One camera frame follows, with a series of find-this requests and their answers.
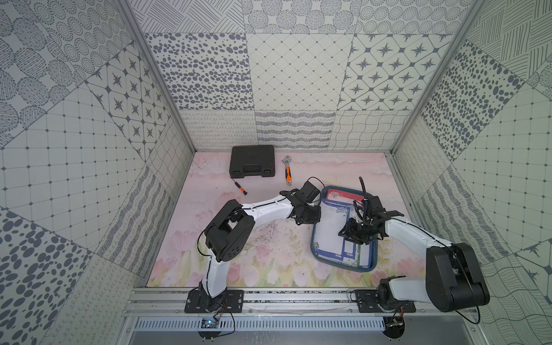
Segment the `right round circuit board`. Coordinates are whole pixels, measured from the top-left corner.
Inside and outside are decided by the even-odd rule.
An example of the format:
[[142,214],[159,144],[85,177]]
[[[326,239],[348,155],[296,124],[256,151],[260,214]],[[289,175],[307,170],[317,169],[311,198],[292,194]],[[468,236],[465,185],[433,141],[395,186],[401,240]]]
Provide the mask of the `right round circuit board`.
[[401,318],[384,318],[384,331],[389,339],[399,339],[405,332],[405,322]]

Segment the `black plastic tool case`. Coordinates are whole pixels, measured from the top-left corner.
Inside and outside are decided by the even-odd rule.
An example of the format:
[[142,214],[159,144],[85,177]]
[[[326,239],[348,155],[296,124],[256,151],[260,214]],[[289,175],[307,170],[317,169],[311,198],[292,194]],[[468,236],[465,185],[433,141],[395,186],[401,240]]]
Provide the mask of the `black plastic tool case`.
[[229,175],[233,179],[248,176],[275,176],[275,148],[273,145],[242,145],[231,149]]

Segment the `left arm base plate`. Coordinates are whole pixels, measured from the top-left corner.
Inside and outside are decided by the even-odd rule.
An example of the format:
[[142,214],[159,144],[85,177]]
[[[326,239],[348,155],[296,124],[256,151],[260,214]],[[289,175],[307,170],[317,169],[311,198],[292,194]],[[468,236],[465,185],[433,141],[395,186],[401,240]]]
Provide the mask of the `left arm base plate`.
[[214,313],[223,309],[225,312],[241,313],[244,303],[243,290],[225,290],[221,295],[211,298],[201,289],[188,293],[185,313]]

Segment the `teal plastic storage box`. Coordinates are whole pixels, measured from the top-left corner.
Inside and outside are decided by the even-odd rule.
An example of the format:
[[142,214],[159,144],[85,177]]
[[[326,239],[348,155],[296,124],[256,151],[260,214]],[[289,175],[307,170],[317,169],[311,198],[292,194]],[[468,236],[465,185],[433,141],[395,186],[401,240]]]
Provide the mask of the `teal plastic storage box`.
[[354,202],[363,199],[362,191],[337,186],[327,186],[321,192],[321,220],[313,226],[310,250],[320,262],[351,270],[368,273],[377,266],[378,246],[355,244],[339,236],[346,222],[356,218]]

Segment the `red bordered stationery paper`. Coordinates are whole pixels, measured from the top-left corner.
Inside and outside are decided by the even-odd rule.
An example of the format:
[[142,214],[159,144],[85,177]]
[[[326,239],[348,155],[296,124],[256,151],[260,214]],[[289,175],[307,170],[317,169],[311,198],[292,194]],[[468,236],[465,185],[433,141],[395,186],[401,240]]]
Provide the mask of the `red bordered stationery paper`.
[[326,194],[326,199],[329,201],[339,201],[346,204],[353,204],[353,201],[361,202],[364,197],[362,194],[355,194],[349,191],[337,190],[330,188]]

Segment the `blue floral stationery paper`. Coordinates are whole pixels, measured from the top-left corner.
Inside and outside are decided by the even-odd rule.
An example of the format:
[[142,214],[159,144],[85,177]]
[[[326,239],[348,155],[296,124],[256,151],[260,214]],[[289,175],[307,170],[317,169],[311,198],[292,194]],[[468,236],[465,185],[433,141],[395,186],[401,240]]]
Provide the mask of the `blue floral stationery paper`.
[[320,204],[321,220],[313,227],[314,254],[323,260],[344,262],[344,238],[339,236],[351,218],[352,204],[323,199]]
[[368,269],[372,265],[372,249],[372,243],[355,244],[351,241],[344,240],[344,262],[352,267]]

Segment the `aluminium mounting rail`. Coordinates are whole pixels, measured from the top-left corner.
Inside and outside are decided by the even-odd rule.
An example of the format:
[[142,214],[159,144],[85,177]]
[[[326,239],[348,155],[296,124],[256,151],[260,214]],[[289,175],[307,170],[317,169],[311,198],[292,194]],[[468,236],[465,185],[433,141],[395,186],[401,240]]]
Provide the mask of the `aluminium mounting rail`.
[[[124,316],[214,316],[217,312],[233,316],[409,316],[414,313],[360,313],[357,304],[350,298],[353,290],[374,289],[368,287],[320,287],[320,288],[230,288],[244,290],[241,313],[185,313],[188,293],[196,288],[136,288],[132,291]],[[414,302],[416,312],[422,316],[441,316],[431,303]]]

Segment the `small orange black screwdriver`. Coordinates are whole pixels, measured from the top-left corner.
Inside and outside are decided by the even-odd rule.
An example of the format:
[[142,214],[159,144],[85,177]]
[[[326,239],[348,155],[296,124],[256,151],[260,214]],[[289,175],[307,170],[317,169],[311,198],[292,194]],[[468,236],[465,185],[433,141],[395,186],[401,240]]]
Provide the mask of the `small orange black screwdriver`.
[[232,179],[232,181],[234,182],[234,185],[246,196],[248,193],[247,191],[245,191],[245,189],[237,182],[235,181],[234,179]]

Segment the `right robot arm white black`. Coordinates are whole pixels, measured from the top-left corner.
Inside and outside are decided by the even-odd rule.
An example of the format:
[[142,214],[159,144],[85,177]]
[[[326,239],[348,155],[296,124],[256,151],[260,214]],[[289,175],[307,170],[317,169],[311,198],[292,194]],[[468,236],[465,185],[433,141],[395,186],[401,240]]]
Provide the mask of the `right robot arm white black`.
[[339,236],[355,244],[393,238],[425,260],[425,277],[391,277],[380,281],[377,304],[394,311],[410,302],[432,303],[441,312],[478,308],[490,302],[490,293],[475,251],[453,243],[409,222],[401,212],[386,210],[377,196],[353,202],[356,216]]

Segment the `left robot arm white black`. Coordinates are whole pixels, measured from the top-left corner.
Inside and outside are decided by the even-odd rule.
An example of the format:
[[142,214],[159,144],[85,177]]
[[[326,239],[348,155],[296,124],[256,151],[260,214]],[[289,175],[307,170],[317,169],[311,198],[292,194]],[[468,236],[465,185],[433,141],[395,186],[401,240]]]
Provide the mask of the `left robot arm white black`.
[[202,231],[207,251],[199,253],[208,257],[208,267],[198,286],[200,301],[207,308],[222,304],[230,262],[244,249],[253,229],[289,218],[297,225],[319,223],[321,207],[315,200],[320,195],[321,191],[306,181],[301,188],[280,191],[265,201],[240,204],[232,199],[226,202]]

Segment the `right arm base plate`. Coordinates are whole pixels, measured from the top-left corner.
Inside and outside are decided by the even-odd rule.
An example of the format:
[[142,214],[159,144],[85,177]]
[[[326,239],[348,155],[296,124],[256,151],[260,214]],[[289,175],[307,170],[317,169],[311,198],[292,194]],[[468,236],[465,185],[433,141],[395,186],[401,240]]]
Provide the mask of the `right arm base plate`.
[[350,298],[357,304],[359,313],[415,313],[415,303],[397,300],[390,293],[375,289],[353,290]]

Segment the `left green circuit board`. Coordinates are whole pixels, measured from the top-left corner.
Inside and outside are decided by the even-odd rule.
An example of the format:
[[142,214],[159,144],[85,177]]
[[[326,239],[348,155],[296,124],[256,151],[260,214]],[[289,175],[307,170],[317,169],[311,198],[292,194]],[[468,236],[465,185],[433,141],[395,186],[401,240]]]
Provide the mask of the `left green circuit board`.
[[202,339],[215,339],[221,334],[219,321],[215,318],[203,318],[201,320],[198,335]]

